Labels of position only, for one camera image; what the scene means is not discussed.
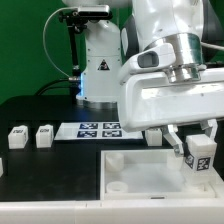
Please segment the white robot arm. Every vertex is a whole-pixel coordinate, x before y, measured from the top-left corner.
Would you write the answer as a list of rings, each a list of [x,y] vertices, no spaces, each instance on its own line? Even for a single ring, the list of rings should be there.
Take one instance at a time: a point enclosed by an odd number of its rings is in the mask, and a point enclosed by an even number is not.
[[[203,52],[222,36],[209,0],[62,1],[85,34],[79,104],[116,107],[127,132],[161,129],[178,155],[178,126],[199,123],[215,136],[224,68],[209,67]]]

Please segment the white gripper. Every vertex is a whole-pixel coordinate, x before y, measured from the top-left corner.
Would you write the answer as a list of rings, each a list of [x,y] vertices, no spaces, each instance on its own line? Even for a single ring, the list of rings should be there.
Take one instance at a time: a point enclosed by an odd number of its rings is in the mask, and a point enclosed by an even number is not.
[[[164,126],[163,137],[179,157],[184,156],[184,149],[176,125],[201,121],[205,135],[214,140],[216,119],[224,118],[224,69],[208,69],[200,75],[199,81],[181,83],[170,83],[163,72],[132,76],[121,86],[121,127],[134,132]]]

